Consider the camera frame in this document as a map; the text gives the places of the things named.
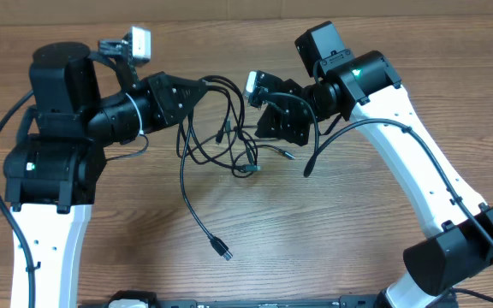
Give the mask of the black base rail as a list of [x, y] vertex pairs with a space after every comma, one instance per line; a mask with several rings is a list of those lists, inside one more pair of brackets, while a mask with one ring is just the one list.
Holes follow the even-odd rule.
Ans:
[[337, 299], [269, 299], [269, 300], [227, 300], [196, 301], [193, 299], [161, 300], [144, 302], [131, 295], [115, 295], [103, 304], [108, 308], [155, 307], [155, 308], [377, 308], [389, 307], [378, 295], [342, 295]]

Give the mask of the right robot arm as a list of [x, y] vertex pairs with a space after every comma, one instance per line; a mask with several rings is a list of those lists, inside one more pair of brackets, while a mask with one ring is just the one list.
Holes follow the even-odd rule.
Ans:
[[[407, 248], [405, 274], [375, 298], [377, 307], [430, 307], [493, 265], [493, 206], [454, 169], [418, 118], [400, 75], [373, 50], [356, 56], [326, 21], [295, 41], [309, 86], [252, 71], [244, 90], [263, 110], [256, 134], [314, 144], [319, 157], [345, 131], [357, 130], [386, 162], [410, 201], [425, 239]], [[319, 130], [324, 120], [345, 129]]]

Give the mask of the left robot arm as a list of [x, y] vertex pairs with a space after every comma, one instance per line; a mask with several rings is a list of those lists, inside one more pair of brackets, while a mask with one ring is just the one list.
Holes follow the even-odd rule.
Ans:
[[182, 122], [206, 94], [200, 80], [166, 73], [144, 79], [147, 43], [102, 40], [97, 50], [76, 42], [48, 44], [29, 69], [35, 103], [19, 128], [3, 172], [5, 198], [20, 227], [14, 307], [74, 307], [80, 255], [91, 220], [107, 146]]

